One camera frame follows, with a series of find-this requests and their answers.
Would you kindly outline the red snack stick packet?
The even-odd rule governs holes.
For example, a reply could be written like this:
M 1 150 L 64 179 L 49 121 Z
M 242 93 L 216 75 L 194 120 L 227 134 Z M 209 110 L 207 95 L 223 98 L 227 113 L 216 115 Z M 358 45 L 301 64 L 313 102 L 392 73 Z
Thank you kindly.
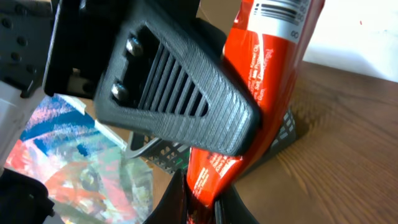
M 216 199 L 272 144 L 323 6 L 324 0 L 241 2 L 224 45 L 224 61 L 251 92 L 261 123 L 240 156 L 192 148 L 187 170 L 188 223 L 216 223 Z

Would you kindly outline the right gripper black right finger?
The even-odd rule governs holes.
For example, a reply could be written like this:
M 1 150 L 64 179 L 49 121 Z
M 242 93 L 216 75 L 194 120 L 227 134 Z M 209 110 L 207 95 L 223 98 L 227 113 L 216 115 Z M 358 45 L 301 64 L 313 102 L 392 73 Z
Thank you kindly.
M 234 186 L 225 190 L 216 199 L 215 222 L 216 224 L 259 224 Z

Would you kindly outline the finger of the black ribbed left gripper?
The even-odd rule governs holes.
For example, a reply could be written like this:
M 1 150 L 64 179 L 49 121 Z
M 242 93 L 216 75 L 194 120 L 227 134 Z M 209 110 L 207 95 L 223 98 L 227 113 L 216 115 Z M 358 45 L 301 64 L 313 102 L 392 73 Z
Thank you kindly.
M 261 115 L 221 51 L 225 33 L 198 1 L 131 1 L 94 97 L 105 124 L 228 156 L 244 154 Z

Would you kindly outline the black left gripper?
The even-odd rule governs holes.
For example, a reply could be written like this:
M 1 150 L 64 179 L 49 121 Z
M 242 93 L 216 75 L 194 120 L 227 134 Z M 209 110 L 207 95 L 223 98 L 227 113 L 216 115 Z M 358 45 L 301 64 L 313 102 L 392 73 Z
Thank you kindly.
M 45 68 L 44 92 L 93 99 L 140 100 L 146 86 L 144 1 L 60 1 Z

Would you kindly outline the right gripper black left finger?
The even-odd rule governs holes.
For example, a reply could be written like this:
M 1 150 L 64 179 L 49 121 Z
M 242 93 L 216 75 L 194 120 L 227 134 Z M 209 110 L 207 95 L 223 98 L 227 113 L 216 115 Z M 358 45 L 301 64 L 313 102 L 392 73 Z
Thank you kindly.
M 186 224 L 187 210 L 186 177 L 184 171 L 178 169 L 144 224 Z

